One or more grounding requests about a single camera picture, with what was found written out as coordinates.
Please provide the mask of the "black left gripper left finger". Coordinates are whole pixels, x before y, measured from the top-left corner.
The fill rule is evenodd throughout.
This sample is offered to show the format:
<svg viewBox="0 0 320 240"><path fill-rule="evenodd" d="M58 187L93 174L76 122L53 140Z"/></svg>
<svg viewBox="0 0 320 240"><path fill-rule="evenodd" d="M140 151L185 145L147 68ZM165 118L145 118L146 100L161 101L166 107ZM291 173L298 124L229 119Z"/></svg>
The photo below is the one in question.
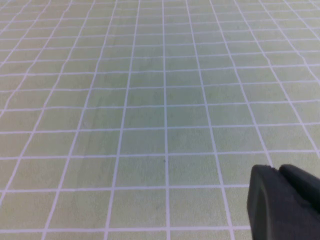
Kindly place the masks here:
<svg viewBox="0 0 320 240"><path fill-rule="evenodd" d="M320 238L320 213L271 166L252 167L247 213L254 240Z"/></svg>

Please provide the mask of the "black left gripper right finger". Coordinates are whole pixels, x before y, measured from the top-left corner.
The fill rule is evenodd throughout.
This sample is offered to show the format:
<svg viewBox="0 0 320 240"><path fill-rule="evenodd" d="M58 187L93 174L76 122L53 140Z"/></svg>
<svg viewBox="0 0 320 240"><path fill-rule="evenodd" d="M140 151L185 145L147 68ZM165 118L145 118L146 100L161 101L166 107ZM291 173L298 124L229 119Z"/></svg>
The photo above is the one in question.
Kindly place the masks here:
<svg viewBox="0 0 320 240"><path fill-rule="evenodd" d="M281 165L279 172L296 192L319 213L320 179L292 164Z"/></svg>

